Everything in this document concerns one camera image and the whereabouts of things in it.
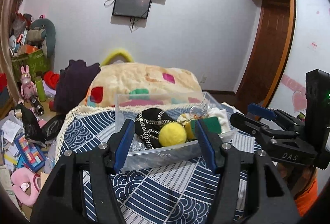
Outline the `yellow floral fabric scrunchie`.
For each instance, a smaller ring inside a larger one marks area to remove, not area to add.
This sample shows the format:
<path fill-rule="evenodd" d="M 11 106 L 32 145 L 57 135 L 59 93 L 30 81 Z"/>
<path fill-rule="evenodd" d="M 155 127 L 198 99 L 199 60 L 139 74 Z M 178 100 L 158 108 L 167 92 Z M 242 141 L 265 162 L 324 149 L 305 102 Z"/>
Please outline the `yellow floral fabric scrunchie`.
<path fill-rule="evenodd" d="M 177 118 L 177 122 L 182 126 L 186 126 L 191 120 L 197 120 L 199 116 L 197 114 L 184 113 L 180 114 Z"/>

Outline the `pink rabbit toy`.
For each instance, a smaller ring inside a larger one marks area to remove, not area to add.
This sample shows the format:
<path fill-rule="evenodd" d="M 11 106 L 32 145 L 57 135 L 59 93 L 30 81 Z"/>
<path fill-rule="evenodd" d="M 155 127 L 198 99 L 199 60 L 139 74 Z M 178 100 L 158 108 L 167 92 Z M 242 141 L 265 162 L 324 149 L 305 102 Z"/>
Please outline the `pink rabbit toy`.
<path fill-rule="evenodd" d="M 21 67 L 21 97 L 24 102 L 29 101 L 32 96 L 37 96 L 37 88 L 32 81 L 29 66 Z"/>

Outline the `white drawstring pouch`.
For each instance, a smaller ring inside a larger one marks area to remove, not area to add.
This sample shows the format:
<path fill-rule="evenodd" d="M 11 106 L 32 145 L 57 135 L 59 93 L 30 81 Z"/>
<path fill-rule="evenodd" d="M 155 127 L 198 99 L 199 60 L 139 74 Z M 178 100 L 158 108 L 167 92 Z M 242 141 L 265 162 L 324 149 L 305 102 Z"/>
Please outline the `white drawstring pouch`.
<path fill-rule="evenodd" d="M 220 109 L 217 107 L 211 108 L 207 111 L 208 117 L 216 117 L 221 126 L 222 133 L 227 133 L 230 131 L 230 124 L 226 109 Z"/>

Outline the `clear plastic storage bin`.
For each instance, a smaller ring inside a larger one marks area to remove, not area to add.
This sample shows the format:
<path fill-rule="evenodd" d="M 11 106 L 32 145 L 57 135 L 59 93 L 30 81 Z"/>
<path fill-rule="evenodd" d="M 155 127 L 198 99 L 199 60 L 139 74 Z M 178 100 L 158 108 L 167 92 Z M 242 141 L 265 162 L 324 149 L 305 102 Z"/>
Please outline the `clear plastic storage bin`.
<path fill-rule="evenodd" d="M 115 96 L 115 128 L 133 122 L 135 134 L 122 171 L 161 167 L 200 156 L 195 123 L 202 121 L 225 142 L 236 130 L 235 108 L 207 92 L 129 93 Z"/>

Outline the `red cloth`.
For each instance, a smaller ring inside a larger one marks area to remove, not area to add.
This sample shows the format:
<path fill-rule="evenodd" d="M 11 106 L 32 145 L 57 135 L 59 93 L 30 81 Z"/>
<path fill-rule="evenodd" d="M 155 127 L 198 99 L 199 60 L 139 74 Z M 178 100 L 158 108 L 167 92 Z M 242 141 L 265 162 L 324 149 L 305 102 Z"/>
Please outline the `red cloth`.
<path fill-rule="evenodd" d="M 60 79 L 60 74 L 58 73 L 54 73 L 53 71 L 47 71 L 45 74 L 44 74 L 44 82 L 45 84 L 53 89 L 53 90 L 56 90 L 56 87 L 57 87 L 57 83 L 59 82 L 59 79 Z"/>

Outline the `black embroidered headband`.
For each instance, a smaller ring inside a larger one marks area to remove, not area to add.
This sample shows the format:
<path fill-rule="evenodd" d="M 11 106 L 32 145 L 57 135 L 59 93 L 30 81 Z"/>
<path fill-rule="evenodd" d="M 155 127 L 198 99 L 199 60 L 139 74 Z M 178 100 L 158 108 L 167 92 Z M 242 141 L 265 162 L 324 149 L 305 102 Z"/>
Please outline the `black embroidered headband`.
<path fill-rule="evenodd" d="M 149 108 L 139 112 L 135 118 L 135 134 L 143 141 L 147 149 L 161 148 L 160 130 L 174 119 L 159 108 Z"/>

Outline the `green yellow sponge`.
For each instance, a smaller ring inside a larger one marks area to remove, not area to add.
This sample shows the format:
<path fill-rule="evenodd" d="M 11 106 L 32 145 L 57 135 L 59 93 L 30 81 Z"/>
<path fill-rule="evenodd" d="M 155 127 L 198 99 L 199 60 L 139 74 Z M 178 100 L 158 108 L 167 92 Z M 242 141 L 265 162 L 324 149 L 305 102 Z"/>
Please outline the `green yellow sponge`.
<path fill-rule="evenodd" d="M 201 118 L 200 119 L 204 125 L 207 127 L 207 130 L 211 133 L 221 134 L 222 128 L 220 126 L 219 120 L 217 117 Z M 187 133 L 187 140 L 195 140 L 195 123 L 198 119 L 189 120 L 185 125 L 185 130 Z"/>

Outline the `small wall monitor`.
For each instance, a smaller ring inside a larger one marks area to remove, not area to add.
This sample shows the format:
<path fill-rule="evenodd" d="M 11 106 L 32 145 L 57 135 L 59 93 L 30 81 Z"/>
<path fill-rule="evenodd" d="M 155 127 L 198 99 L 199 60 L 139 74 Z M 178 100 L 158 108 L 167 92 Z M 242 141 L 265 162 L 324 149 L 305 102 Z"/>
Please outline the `small wall monitor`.
<path fill-rule="evenodd" d="M 152 0 L 115 0 L 112 14 L 137 19 L 146 19 Z"/>

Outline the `pink plush pillow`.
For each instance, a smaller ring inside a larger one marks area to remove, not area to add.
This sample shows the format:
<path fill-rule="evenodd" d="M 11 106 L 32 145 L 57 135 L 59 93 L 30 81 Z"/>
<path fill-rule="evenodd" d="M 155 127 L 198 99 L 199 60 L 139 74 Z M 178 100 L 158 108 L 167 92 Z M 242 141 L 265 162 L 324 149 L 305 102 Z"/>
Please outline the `pink plush pillow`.
<path fill-rule="evenodd" d="M 41 190 L 40 175 L 28 168 L 19 168 L 11 175 L 11 181 L 17 199 L 25 206 L 32 207 Z"/>

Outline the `green bottle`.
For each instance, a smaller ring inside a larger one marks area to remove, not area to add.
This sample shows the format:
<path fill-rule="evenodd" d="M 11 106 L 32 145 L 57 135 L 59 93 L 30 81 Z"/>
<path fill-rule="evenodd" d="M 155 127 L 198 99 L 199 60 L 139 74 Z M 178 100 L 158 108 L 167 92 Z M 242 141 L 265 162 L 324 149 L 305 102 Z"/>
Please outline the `green bottle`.
<path fill-rule="evenodd" d="M 39 97 L 40 102 L 45 102 L 46 101 L 46 93 L 44 90 L 44 85 L 43 85 L 43 79 L 40 76 L 37 76 L 35 78 L 35 85 Z"/>

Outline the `black flashlight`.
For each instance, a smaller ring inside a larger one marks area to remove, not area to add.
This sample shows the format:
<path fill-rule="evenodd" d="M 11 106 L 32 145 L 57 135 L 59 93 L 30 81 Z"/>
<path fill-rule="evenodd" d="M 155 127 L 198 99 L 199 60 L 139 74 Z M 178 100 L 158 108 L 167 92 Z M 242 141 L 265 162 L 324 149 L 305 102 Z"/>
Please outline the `black flashlight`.
<path fill-rule="evenodd" d="M 35 113 L 39 116 L 42 116 L 44 114 L 44 107 L 39 102 L 38 98 L 32 95 L 29 100 L 30 104 L 32 104 L 33 108 L 35 109 Z"/>

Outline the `yellow foam arch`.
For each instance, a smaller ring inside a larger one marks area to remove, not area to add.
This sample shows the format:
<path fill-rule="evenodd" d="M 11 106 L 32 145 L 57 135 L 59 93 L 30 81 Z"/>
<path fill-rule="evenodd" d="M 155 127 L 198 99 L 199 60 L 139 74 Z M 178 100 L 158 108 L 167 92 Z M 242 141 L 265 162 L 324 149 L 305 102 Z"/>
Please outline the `yellow foam arch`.
<path fill-rule="evenodd" d="M 100 66 L 105 66 L 113 64 L 116 60 L 122 60 L 126 63 L 134 63 L 133 57 L 131 54 L 122 48 L 113 50 L 100 64 Z"/>

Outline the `colourful blue book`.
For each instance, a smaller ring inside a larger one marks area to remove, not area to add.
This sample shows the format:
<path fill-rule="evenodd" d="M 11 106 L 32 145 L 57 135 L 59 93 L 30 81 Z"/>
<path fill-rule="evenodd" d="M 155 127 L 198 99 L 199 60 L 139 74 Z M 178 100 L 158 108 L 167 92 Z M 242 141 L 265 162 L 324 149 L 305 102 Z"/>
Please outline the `colourful blue book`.
<path fill-rule="evenodd" d="M 46 156 L 37 145 L 26 140 L 23 133 L 20 133 L 14 142 L 26 167 L 34 173 L 44 167 Z"/>

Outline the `wall power outlet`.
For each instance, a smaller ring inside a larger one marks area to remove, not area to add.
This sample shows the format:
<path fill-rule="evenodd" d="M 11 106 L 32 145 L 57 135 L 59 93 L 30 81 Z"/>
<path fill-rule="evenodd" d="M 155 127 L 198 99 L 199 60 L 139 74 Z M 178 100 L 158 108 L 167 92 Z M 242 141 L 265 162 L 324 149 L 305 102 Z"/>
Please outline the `wall power outlet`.
<path fill-rule="evenodd" d="M 205 76 L 205 74 L 203 74 L 203 75 L 201 76 L 200 83 L 205 83 L 205 82 L 206 82 L 206 79 L 207 79 L 207 77 Z"/>

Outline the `black plastic bag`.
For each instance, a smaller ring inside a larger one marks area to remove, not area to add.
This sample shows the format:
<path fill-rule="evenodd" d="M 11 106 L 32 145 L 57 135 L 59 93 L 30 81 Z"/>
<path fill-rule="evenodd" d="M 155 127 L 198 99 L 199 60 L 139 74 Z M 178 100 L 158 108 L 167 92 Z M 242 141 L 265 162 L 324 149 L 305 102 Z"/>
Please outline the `black plastic bag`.
<path fill-rule="evenodd" d="M 19 108 L 22 113 L 25 139 L 43 148 L 57 137 L 65 120 L 65 115 L 55 115 L 45 125 L 40 127 L 36 116 L 30 109 L 21 103 L 16 108 Z"/>

